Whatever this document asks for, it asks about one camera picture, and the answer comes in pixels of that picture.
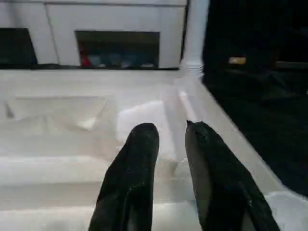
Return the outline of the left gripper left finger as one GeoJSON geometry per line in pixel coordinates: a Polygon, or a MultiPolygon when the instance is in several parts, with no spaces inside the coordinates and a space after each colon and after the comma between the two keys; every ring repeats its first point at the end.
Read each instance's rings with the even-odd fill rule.
{"type": "Polygon", "coordinates": [[[153,123],[135,126],[109,166],[90,220],[90,231],[149,231],[159,133],[153,123]]]}

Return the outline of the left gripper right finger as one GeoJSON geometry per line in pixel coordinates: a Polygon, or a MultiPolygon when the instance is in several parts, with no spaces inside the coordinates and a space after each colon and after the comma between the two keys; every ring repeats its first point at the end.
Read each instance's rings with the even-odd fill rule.
{"type": "Polygon", "coordinates": [[[185,148],[204,231],[278,231],[251,173],[206,123],[187,121],[185,148]]]}

